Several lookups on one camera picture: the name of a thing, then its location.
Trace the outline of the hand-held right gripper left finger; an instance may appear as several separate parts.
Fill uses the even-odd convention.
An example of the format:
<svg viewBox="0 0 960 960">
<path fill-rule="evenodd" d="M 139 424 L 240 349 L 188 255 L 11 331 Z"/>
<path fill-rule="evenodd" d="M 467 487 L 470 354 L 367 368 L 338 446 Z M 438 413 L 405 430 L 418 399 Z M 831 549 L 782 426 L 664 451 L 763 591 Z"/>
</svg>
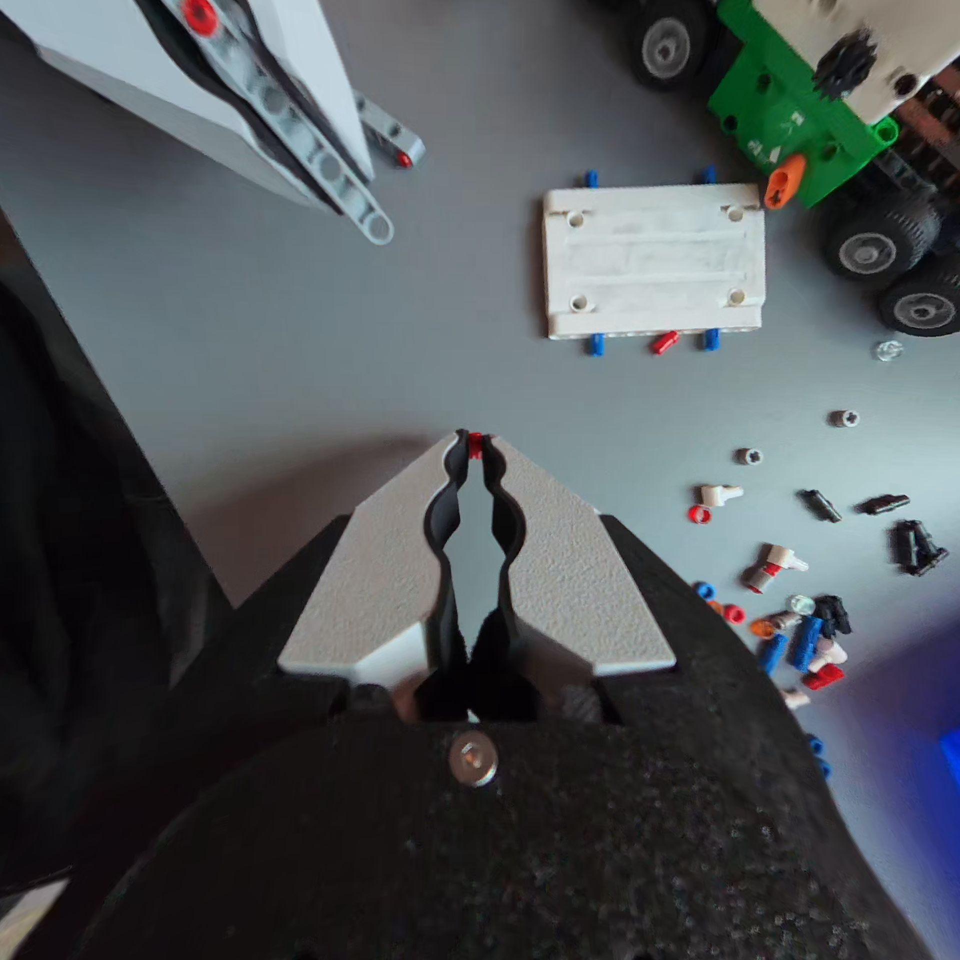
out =
<svg viewBox="0 0 960 960">
<path fill-rule="evenodd" d="M 418 691 L 463 656 L 445 546 L 469 470 L 457 430 L 353 510 L 278 656 L 285 674 L 378 687 L 400 719 L 422 718 Z"/>
</svg>

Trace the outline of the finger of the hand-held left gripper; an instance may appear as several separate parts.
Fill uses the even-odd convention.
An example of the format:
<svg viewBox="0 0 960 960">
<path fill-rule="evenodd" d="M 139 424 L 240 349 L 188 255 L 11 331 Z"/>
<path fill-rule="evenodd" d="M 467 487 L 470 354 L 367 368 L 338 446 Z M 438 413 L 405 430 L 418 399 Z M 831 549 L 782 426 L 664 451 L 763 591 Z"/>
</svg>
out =
<svg viewBox="0 0 960 960">
<path fill-rule="evenodd" d="M 155 2 L 2 2 L 2 37 L 250 183 L 333 210 Z"/>
<path fill-rule="evenodd" d="M 322 4 L 318 1 L 222 2 L 250 35 L 256 34 L 273 59 L 302 91 L 335 135 L 361 179 L 370 183 L 374 166 L 354 99 L 354 89 Z"/>
</svg>

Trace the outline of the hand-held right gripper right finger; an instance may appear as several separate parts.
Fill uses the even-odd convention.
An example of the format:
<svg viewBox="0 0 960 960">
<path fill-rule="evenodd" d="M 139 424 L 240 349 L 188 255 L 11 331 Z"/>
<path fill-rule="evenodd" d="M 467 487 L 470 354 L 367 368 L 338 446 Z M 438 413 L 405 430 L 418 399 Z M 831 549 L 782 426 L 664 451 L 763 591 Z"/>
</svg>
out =
<svg viewBox="0 0 960 960">
<path fill-rule="evenodd" d="M 665 671 L 677 658 L 601 514 L 505 439 L 481 435 L 498 611 L 528 681 Z"/>
</svg>

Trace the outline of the long grey lego beam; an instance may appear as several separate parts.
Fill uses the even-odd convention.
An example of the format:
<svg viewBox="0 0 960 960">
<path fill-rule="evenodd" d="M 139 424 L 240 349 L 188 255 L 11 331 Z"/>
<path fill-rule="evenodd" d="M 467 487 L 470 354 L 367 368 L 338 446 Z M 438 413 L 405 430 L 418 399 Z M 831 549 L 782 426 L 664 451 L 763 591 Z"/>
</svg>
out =
<svg viewBox="0 0 960 960">
<path fill-rule="evenodd" d="M 226 101 L 266 145 L 268 158 L 292 174 L 309 194 L 352 222 L 370 243 L 388 244 L 394 236 L 392 221 L 318 111 L 259 37 L 246 32 L 222 2 L 211 3 L 218 10 L 220 29 L 210 38 L 187 27 L 181 2 L 165 1 L 162 6 L 188 49 L 216 78 Z"/>
</svg>

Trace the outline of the short grey lego beam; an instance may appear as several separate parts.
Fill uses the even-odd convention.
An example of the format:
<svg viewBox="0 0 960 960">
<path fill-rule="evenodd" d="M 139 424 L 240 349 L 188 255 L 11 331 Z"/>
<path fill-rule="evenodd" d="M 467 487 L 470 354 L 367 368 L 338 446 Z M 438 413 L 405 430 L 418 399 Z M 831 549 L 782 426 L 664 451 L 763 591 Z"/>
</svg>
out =
<svg viewBox="0 0 960 960">
<path fill-rule="evenodd" d="M 366 139 L 392 159 L 399 168 L 401 167 L 395 156 L 397 150 L 410 155 L 415 161 L 413 168 L 419 166 L 426 156 L 423 139 L 367 95 L 357 89 L 352 93 Z"/>
</svg>

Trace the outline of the pile of small lego parts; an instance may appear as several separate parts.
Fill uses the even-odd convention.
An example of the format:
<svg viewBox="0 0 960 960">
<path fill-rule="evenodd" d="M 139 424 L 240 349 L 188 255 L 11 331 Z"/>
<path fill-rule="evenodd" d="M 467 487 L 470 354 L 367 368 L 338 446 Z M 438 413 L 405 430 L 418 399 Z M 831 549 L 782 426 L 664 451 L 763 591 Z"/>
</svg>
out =
<svg viewBox="0 0 960 960">
<path fill-rule="evenodd" d="M 748 571 L 743 586 L 750 594 L 761 596 L 786 571 L 808 570 L 809 565 L 795 551 L 772 544 L 761 552 L 758 564 Z M 747 625 L 745 608 L 733 603 L 721 603 L 711 583 L 695 582 L 693 591 L 727 625 Z M 795 713 L 808 705 L 810 693 L 824 690 L 845 679 L 844 665 L 848 655 L 837 642 L 836 636 L 838 633 L 848 635 L 851 627 L 846 608 L 838 596 L 826 595 L 815 599 L 806 594 L 793 594 L 783 610 L 758 618 L 749 627 L 758 641 L 755 661 L 765 676 L 773 680 L 781 664 L 787 661 L 798 675 L 799 686 L 777 690 L 791 712 Z M 823 776 L 829 779 L 833 768 L 825 759 L 824 741 L 815 734 L 806 736 Z"/>
</svg>

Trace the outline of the black lego connector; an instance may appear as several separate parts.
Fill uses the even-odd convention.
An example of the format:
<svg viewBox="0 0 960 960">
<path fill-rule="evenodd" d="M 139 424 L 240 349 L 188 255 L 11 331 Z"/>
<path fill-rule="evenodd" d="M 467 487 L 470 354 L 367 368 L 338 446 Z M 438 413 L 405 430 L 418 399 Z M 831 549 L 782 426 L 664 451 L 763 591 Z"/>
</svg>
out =
<svg viewBox="0 0 960 960">
<path fill-rule="evenodd" d="M 900 520 L 894 524 L 894 562 L 899 571 L 922 577 L 951 556 L 937 545 L 927 527 L 918 520 Z"/>
</svg>

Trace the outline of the white lego panel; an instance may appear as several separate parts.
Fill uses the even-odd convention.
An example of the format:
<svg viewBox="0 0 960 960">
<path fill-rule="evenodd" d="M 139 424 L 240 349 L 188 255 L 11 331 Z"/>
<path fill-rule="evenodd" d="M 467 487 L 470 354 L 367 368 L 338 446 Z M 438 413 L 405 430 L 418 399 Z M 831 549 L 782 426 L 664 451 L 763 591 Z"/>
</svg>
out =
<svg viewBox="0 0 960 960">
<path fill-rule="evenodd" d="M 553 341 L 762 328 L 754 183 L 554 189 L 542 198 L 542 248 Z"/>
</svg>

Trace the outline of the white green lego truck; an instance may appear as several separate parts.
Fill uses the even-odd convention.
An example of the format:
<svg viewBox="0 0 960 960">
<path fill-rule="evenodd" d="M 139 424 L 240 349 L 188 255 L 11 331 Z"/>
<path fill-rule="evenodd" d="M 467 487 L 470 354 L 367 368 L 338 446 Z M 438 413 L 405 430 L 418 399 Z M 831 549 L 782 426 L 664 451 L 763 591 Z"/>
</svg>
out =
<svg viewBox="0 0 960 960">
<path fill-rule="evenodd" d="M 878 292 L 883 326 L 959 330 L 959 3 L 625 2 L 650 90 L 735 55 L 708 108 L 766 179 L 764 205 L 827 206 L 822 255 Z"/>
</svg>

